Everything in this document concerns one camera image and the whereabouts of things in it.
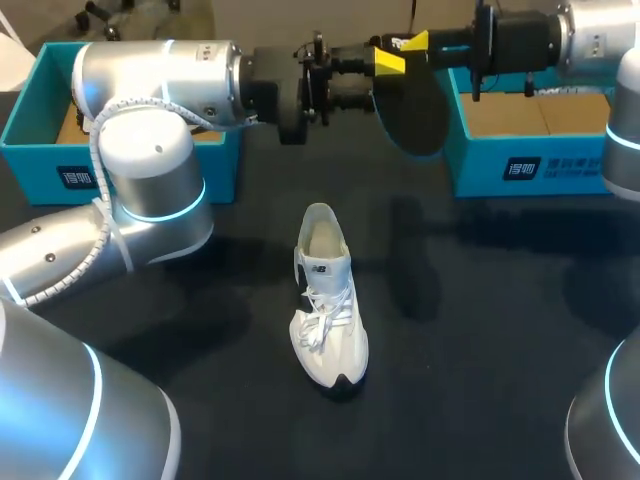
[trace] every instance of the shoelace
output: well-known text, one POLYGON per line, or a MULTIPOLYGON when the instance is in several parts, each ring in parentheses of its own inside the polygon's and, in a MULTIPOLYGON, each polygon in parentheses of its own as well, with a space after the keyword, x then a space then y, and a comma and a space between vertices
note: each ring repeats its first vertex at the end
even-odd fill
POLYGON ((313 312, 306 314, 298 332, 298 341, 303 347, 317 349, 324 344, 332 327, 345 326, 353 317, 351 282, 338 295, 314 292, 307 287, 304 297, 308 297, 313 312))

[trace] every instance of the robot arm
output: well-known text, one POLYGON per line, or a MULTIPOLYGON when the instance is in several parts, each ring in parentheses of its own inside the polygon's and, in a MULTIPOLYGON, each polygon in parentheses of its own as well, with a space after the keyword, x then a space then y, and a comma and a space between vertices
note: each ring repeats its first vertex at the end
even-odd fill
MULTIPOLYGON (((303 144, 307 125, 318 118, 328 125, 333 109, 373 109, 368 86, 340 90, 335 74, 362 74, 377 88, 381 79, 393 83, 402 75, 403 57, 412 55, 433 68, 467 67, 475 100, 487 75, 556 67, 567 77, 594 79, 622 65, 604 177, 614 193, 640 199, 632 114, 638 21, 640 7, 628 0, 567 3, 553 15, 497 15, 479 0, 465 28, 331 49, 316 34, 302 56, 278 47, 243 55, 229 41, 87 45, 74 65, 72 91, 93 120, 100 199, 1 235, 0 296, 31 306, 71 286, 196 250, 211 235, 213 219, 187 122, 219 130, 269 123, 283 144, 303 144)), ((523 90, 533 94, 531 80, 523 90)))

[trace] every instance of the blue cardboard box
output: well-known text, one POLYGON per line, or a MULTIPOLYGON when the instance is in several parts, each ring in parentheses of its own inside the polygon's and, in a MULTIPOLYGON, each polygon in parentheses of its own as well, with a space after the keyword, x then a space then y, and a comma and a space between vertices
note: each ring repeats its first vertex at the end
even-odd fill
MULTIPOLYGON (((88 136, 75 124, 71 109, 71 73, 83 43, 48 43, 0 137, 0 149, 32 205, 80 205, 98 195, 92 182, 88 136), (76 141, 60 142, 63 125, 72 118, 76 141)), ((194 135, 196 153, 211 203, 234 200, 240 132, 194 135)))
MULTIPOLYGON (((510 74, 488 78, 484 88, 490 93, 483 93, 480 102, 474 104, 469 95, 471 82, 467 69, 451 69, 439 72, 439 75, 452 109, 444 155, 457 197, 607 193, 600 176, 608 118, 606 96, 524 98, 521 92, 525 76, 510 74), (566 104, 568 99, 581 101, 578 97, 584 97, 581 105, 572 103, 565 108, 575 112, 562 112, 562 107, 555 105, 566 104), (584 100, 597 108, 585 107, 584 100), (507 112, 500 111, 504 108, 501 105, 510 107, 510 117, 507 112), (563 119, 554 117, 554 109, 556 113, 562 113, 563 119), (567 128, 566 117, 572 113, 575 124, 567 128), (504 117, 503 122, 511 123, 503 125, 503 131, 499 128, 495 132, 487 131, 491 119, 500 115, 504 117), (473 116, 475 125, 470 123, 473 116), (590 126, 583 132, 580 125, 585 120, 590 126), (556 125, 563 122, 564 129, 556 125), (519 125, 527 127, 524 128, 526 133, 515 128, 519 125), (482 134, 477 134, 476 131, 482 131, 483 127, 482 134)), ((535 75, 535 85, 549 89, 562 84, 550 69, 535 75)))

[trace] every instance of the black tabletop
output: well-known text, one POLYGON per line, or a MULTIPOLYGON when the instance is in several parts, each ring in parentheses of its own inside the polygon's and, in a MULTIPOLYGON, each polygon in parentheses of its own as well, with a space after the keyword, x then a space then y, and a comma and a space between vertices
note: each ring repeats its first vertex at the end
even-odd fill
MULTIPOLYGON (((0 96, 0 125, 14 100, 0 96)), ((0 231, 49 211, 4 164, 0 200, 0 231)), ((441 162, 407 158, 374 116, 337 114, 305 147, 247 132, 237 202, 194 256, 38 313, 165 389, 180 479, 568 480, 567 409, 640 319, 639 254, 640 206, 456 201, 441 162), (367 383, 342 404, 288 334, 313 202, 340 220, 369 335, 367 383)))

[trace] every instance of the sneaker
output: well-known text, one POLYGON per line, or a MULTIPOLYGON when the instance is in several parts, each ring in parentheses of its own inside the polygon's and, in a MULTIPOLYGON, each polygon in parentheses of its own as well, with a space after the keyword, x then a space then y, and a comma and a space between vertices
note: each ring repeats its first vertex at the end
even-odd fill
POLYGON ((351 255, 328 205, 311 205, 294 250, 300 306, 289 333, 307 374, 329 393, 353 391, 367 369, 369 342, 351 274, 351 255))

